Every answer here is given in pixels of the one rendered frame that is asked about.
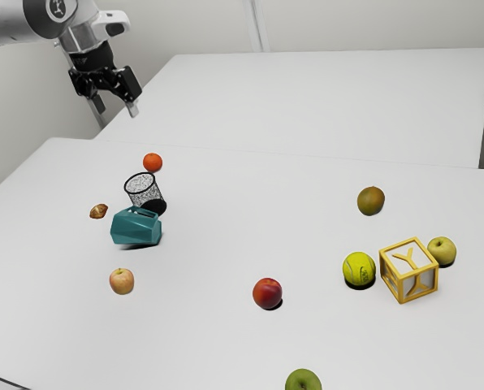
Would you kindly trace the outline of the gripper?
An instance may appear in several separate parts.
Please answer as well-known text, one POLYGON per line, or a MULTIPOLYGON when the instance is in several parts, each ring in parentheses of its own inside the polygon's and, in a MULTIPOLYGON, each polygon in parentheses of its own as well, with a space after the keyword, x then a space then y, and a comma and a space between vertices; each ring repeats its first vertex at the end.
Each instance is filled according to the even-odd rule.
POLYGON ((129 66, 115 66, 107 41, 86 53, 69 54, 69 58, 72 67, 68 74, 76 93, 90 99, 98 114, 106 110, 98 91, 106 90, 123 101, 131 118, 138 116, 137 100, 142 88, 129 66))

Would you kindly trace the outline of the teal faceted mug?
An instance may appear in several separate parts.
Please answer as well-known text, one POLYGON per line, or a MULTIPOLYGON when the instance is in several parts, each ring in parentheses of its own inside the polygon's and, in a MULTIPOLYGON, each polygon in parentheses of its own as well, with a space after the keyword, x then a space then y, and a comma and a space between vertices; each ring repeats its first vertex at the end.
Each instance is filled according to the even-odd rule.
POLYGON ((131 206, 113 216, 110 235, 117 245, 157 245, 162 223, 157 213, 131 206))

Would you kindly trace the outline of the orange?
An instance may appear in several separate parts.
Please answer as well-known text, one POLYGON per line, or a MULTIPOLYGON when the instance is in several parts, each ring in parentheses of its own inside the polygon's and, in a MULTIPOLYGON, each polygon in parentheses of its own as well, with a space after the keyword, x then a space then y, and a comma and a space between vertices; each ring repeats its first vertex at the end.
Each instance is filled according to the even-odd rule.
POLYGON ((162 157, 156 153, 148 153, 143 157, 143 167, 146 171, 157 172, 162 169, 162 157))

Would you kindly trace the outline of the black mesh pen holder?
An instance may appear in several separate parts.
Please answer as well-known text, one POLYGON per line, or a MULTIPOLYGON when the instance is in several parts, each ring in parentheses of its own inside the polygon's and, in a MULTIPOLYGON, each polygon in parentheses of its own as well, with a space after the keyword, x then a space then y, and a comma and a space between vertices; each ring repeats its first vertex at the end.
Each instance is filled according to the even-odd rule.
POLYGON ((123 186, 132 204, 136 207, 162 215, 167 208, 162 193, 151 172, 139 172, 128 178, 123 186))

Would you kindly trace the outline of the pale pink apple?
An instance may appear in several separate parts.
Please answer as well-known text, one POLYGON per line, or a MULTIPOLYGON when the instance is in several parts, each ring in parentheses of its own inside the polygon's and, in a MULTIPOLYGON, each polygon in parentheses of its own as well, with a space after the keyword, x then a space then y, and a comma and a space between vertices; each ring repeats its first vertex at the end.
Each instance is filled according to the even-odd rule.
POLYGON ((109 284, 114 293, 127 295, 134 289, 135 278, 130 270, 117 268, 110 273, 109 284))

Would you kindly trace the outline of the red peach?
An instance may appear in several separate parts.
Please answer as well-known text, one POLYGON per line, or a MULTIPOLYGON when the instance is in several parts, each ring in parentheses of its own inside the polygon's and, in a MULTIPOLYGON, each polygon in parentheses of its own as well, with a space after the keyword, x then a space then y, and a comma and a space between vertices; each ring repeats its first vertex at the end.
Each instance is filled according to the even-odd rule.
POLYGON ((262 278, 253 287, 253 300, 264 310, 274 309, 282 301, 283 289, 279 281, 262 278))

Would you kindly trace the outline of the green-brown mango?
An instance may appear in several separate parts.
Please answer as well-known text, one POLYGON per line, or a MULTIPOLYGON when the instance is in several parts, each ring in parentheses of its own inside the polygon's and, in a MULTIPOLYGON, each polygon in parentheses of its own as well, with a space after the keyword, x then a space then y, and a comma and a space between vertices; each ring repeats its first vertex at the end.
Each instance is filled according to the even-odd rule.
POLYGON ((376 215, 382 210, 385 199, 385 194, 380 188, 363 188, 357 196, 358 210, 366 216, 376 215))

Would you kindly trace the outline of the yellow tennis ball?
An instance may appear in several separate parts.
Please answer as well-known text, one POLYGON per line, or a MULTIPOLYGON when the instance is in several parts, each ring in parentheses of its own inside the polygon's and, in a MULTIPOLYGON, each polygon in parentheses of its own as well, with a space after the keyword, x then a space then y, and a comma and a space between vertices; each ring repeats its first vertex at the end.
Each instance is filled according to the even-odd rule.
POLYGON ((349 254, 342 264, 345 283, 354 289, 370 287, 376 280, 374 260, 364 252, 349 254))

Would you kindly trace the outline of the green apple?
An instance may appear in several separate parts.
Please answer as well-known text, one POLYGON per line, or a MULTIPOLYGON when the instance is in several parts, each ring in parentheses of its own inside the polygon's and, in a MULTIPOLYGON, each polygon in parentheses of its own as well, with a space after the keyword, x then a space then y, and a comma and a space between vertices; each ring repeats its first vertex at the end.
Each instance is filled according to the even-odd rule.
POLYGON ((284 390, 322 390, 322 382, 313 371, 299 368, 288 375, 284 390))

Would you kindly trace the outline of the yellow letter block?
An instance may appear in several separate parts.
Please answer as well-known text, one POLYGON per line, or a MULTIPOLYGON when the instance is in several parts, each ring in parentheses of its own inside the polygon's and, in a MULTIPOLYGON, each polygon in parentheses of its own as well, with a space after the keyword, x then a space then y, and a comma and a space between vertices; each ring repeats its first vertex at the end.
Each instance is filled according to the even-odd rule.
POLYGON ((439 288, 439 264, 415 236, 378 251, 381 279, 397 302, 434 293, 439 288))

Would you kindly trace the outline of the yellow-green apple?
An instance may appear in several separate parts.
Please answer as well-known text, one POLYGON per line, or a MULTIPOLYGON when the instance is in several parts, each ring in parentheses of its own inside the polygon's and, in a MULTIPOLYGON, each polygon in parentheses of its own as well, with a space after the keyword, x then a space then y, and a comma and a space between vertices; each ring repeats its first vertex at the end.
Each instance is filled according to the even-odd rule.
POLYGON ((456 260, 456 246, 448 237, 433 238, 428 243, 427 249, 441 267, 449 267, 456 260))

